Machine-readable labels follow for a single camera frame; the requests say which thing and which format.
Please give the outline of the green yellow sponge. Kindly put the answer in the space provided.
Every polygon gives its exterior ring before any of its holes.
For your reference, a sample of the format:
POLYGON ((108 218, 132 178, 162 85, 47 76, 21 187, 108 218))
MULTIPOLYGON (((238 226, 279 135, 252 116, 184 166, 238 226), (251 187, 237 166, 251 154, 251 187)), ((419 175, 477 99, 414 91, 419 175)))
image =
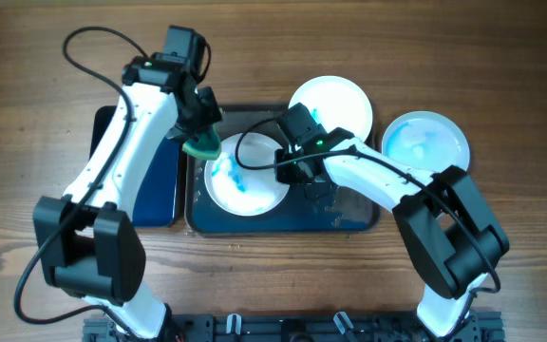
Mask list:
POLYGON ((221 140, 213 126, 197 133, 182 145, 182 151, 187 155, 201 160, 216 160, 221 153, 221 140))

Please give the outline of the white plate blue stains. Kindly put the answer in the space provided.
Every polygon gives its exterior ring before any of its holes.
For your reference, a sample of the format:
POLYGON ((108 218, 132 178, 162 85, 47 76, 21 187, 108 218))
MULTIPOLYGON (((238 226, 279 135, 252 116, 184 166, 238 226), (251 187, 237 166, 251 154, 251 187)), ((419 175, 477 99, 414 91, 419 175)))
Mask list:
POLYGON ((412 111, 395 119, 385 130, 382 153, 403 164, 443 172, 455 165, 467 171, 471 152, 461 129, 432 111, 412 111))

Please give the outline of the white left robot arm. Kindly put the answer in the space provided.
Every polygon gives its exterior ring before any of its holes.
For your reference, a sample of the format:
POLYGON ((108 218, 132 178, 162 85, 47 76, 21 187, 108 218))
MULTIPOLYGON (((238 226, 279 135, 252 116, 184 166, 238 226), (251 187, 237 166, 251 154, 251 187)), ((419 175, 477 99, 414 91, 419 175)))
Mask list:
POLYGON ((59 198, 33 211, 45 281, 103 311, 136 341, 172 337, 170 309, 143 282, 146 253, 132 224, 143 179, 163 139, 200 143, 193 156, 220 153, 213 125, 221 112, 212 88, 191 78, 165 88, 135 82, 121 89, 112 121, 87 165, 59 198))

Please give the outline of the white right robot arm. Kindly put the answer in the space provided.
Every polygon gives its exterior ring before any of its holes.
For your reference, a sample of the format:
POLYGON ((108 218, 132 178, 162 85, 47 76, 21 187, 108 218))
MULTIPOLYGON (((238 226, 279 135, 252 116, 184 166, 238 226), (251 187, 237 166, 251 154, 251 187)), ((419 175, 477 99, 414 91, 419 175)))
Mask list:
POLYGON ((495 271, 510 247, 499 221, 465 170, 413 168, 336 128, 309 139, 295 138, 297 149, 274 153, 280 182, 331 181, 390 212, 409 258, 425 284, 417 316, 436 337, 450 337, 468 316, 486 277, 489 293, 500 290, 495 271))

